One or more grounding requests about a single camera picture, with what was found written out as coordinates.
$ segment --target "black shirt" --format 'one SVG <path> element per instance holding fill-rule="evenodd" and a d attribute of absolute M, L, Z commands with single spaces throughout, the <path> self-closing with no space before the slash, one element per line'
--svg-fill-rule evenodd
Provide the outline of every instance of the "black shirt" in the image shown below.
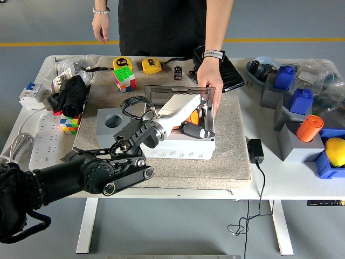
<path fill-rule="evenodd" d="M 205 44 L 206 0 L 119 0 L 120 42 L 151 56 L 192 56 Z"/>

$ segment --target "blue tray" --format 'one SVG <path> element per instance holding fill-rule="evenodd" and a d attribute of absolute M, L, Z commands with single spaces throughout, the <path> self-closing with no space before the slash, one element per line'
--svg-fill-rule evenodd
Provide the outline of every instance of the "blue tray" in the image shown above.
<path fill-rule="evenodd" d="M 327 139 L 333 137 L 345 139 L 345 129 L 342 128 L 323 128 L 319 133 L 323 143 L 325 143 Z M 315 164 L 318 168 L 318 175 L 322 179 L 331 179 L 332 177 L 345 178 L 345 168 L 331 166 L 325 151 L 322 151 L 315 159 Z"/>

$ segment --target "white cable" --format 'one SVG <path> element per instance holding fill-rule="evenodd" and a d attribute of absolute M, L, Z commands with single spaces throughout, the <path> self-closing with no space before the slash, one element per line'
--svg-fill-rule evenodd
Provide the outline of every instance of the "white cable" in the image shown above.
<path fill-rule="evenodd" d="M 7 161 L 18 163 L 18 161 L 20 160 L 22 155 L 25 153 L 25 151 L 29 150 L 29 148 L 33 144 L 33 137 L 29 133 L 22 133 L 23 126 L 35 114 L 47 109 L 48 107 L 50 107 L 50 105 L 47 105 L 35 111 L 29 117 L 27 117 L 27 119 L 21 124 L 18 131 L 18 135 L 15 137 L 15 139 L 13 140 L 11 145 L 6 149 L 6 151 L 0 155 L 1 163 L 7 162 Z"/>

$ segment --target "table leg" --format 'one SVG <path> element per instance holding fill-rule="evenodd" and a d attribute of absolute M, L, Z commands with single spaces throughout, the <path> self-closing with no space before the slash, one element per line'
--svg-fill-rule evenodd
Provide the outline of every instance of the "table leg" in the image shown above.
<path fill-rule="evenodd" d="M 80 227 L 76 254 L 88 254 L 96 217 L 98 198 L 87 198 Z"/>
<path fill-rule="evenodd" d="M 273 208 L 273 200 L 270 200 L 271 210 Z M 278 245 L 281 255 L 293 255 L 289 231 L 287 229 L 284 211 L 282 209 L 281 201 L 274 201 L 273 223 L 275 232 L 277 234 Z"/>

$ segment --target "wristband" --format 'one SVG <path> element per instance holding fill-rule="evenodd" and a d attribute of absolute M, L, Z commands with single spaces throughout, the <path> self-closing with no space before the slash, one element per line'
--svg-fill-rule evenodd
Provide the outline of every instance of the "wristband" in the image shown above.
<path fill-rule="evenodd" d="M 225 57 L 225 51 L 205 50 L 203 53 L 203 58 L 205 58 L 205 57 L 214 57 L 214 58 L 218 58 L 221 61 L 223 61 L 224 57 Z"/>
<path fill-rule="evenodd" d="M 94 13 L 97 13 L 98 15 L 106 15 L 106 14 L 110 13 L 110 9 L 109 8 L 107 8 L 106 11 L 97 11 L 96 8 L 94 7 L 94 8 L 92 8 L 92 11 Z"/>

